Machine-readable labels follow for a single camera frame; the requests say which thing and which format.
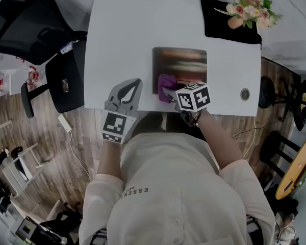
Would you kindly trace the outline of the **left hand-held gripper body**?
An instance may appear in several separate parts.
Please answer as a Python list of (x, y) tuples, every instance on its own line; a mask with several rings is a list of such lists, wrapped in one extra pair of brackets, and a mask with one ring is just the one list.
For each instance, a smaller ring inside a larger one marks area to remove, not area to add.
[(103, 140), (123, 144), (138, 119), (138, 101), (126, 104), (106, 101), (102, 110), (101, 131)]

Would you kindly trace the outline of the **purple cloth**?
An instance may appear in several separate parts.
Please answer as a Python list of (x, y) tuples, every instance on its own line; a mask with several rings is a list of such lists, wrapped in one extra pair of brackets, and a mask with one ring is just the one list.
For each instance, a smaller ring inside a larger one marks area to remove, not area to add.
[(161, 74), (158, 79), (158, 97), (159, 100), (165, 103), (171, 103), (168, 95), (164, 93), (163, 89), (166, 88), (171, 91), (177, 91), (177, 81), (175, 76)]

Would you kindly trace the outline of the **dark brown rectangular board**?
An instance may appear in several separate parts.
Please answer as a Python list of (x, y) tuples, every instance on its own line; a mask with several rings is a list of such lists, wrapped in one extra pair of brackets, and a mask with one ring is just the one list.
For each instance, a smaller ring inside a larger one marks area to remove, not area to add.
[(152, 93), (158, 93), (160, 75), (174, 76), (183, 84), (207, 82), (207, 52), (176, 47), (152, 49)]

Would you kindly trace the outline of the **person's right forearm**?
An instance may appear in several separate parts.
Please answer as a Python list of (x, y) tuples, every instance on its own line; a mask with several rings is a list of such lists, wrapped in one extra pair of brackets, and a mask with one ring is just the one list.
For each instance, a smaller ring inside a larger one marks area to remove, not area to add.
[(197, 123), (220, 169), (237, 160), (244, 159), (235, 141), (229, 137), (220, 123), (206, 109), (200, 113)]

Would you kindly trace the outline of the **person's left forearm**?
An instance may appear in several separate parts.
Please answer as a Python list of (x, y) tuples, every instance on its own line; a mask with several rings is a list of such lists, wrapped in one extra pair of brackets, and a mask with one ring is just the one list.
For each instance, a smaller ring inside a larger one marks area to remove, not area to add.
[(97, 174), (105, 174), (122, 179), (120, 159), (120, 146), (114, 142), (104, 141), (100, 154)]

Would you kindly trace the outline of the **clear water bottle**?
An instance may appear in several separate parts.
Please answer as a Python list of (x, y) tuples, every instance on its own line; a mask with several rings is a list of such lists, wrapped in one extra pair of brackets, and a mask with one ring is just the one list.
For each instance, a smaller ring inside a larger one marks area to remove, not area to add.
[(79, 42), (79, 40), (71, 41), (68, 44), (66, 44), (65, 46), (61, 47), (60, 48), (60, 53), (63, 55), (63, 54), (68, 53), (69, 51), (73, 50), (73, 44), (77, 43), (77, 42)]

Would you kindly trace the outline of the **black stool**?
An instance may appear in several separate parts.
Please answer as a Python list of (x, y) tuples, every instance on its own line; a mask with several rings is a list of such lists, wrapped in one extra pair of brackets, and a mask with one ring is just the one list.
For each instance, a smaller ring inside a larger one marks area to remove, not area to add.
[(283, 115), (278, 118), (279, 121), (283, 122), (288, 114), (288, 111), (291, 109), (296, 88), (294, 84), (291, 84), (292, 90), (290, 91), (285, 79), (280, 78), (280, 81), (282, 81), (284, 84), (286, 91), (285, 95), (275, 93), (274, 83), (269, 77), (261, 77), (258, 107), (267, 109), (270, 106), (286, 104)]
[(280, 150), (281, 144), (287, 145), (297, 153), (300, 150), (300, 146), (290, 141), (289, 139), (282, 136), (279, 131), (272, 131), (264, 140), (262, 147), (260, 149), (260, 161), (266, 163), (274, 172), (276, 172), (281, 178), (284, 177), (285, 172), (282, 171), (273, 161), (272, 158), (278, 154), (280, 157), (284, 158), (290, 164), (293, 159), (287, 154)]

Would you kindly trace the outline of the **black fabric bag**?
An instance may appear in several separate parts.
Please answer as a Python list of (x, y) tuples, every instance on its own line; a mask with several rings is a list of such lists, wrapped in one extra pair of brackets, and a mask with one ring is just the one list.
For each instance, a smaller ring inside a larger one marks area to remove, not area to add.
[(228, 25), (231, 16), (220, 11), (226, 10), (226, 2), (218, 0), (200, 0), (202, 15), (205, 24), (205, 36), (210, 38), (220, 38), (246, 44), (262, 44), (262, 38), (258, 34), (256, 23), (252, 28), (242, 25), (232, 29)]

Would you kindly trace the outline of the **peach vase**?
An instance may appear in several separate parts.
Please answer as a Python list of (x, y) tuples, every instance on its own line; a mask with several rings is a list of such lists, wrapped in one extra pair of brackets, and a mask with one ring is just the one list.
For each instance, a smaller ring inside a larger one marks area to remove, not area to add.
[(241, 17), (232, 16), (228, 21), (227, 24), (231, 29), (236, 29), (243, 25), (243, 19)]

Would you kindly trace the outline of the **person's cream shirt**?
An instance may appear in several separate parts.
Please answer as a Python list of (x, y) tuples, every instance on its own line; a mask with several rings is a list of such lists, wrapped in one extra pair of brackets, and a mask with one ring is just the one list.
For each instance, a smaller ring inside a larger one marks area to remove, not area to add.
[(249, 217), (272, 244), (274, 214), (246, 160), (218, 169), (206, 142), (146, 133), (124, 147), (120, 169), (88, 184), (80, 245), (101, 231), (108, 245), (251, 245)]

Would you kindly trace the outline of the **pile of white red boxes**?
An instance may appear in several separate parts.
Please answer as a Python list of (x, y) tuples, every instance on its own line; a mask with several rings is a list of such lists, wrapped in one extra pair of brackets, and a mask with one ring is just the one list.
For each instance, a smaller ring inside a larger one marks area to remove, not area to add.
[(45, 76), (45, 65), (35, 65), (22, 58), (0, 54), (0, 96), (15, 95), (21, 86)]

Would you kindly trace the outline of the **black office chair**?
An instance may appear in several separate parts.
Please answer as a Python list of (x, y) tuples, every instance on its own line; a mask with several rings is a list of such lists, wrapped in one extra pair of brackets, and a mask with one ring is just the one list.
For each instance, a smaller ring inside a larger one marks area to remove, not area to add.
[[(73, 50), (60, 48), (71, 41)], [(29, 90), (21, 86), (25, 114), (34, 116), (32, 99), (49, 90), (59, 113), (84, 105), (84, 70), (87, 32), (74, 31), (62, 16), (55, 0), (1, 0), (0, 53), (22, 58), (32, 64), (45, 64), (47, 83)], [(62, 79), (68, 80), (64, 92)]]

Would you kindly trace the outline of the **pink flower bouquet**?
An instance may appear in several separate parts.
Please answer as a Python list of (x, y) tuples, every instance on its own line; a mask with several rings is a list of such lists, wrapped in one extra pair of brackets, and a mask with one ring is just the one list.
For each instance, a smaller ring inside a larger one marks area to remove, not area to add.
[(271, 28), (282, 19), (281, 14), (272, 11), (271, 0), (233, 0), (226, 5), (228, 15), (241, 17), (243, 27), (252, 28), (253, 23), (262, 28)]

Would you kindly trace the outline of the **white step stool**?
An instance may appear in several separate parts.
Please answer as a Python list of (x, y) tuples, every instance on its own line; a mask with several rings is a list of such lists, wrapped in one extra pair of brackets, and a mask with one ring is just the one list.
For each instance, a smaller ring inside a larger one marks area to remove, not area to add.
[[(28, 187), (30, 182), (35, 179), (35, 177), (43, 170), (46, 163), (40, 163), (37, 159), (37, 156), (34, 153), (34, 148), (38, 146), (38, 143), (26, 148), (21, 153), (19, 153), (18, 157), (7, 164), (5, 168), (2, 169), (3, 174), (8, 180), (9, 184), (12, 186), (16, 195), (22, 194), (25, 189)], [(30, 153), (35, 162), (35, 173), (31, 174), (29, 169), (29, 165), (26, 164), (26, 161), (23, 157)]]

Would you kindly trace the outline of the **yellow round table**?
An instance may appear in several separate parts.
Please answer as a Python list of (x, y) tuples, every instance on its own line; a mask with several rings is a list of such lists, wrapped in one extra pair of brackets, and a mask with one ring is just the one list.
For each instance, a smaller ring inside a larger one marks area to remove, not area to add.
[[(284, 177), (282, 178), (278, 189), (275, 194), (275, 198), (277, 200), (281, 200), (284, 197), (288, 196), (295, 188), (299, 186), (298, 178), (303, 173), (304, 169), (306, 168), (306, 142), (300, 148), (297, 156), (292, 161), (291, 165), (289, 166), (287, 172), (285, 173)], [(282, 192), (282, 189), (289, 181), (293, 181), (291, 188), (287, 189), (286, 192)]]

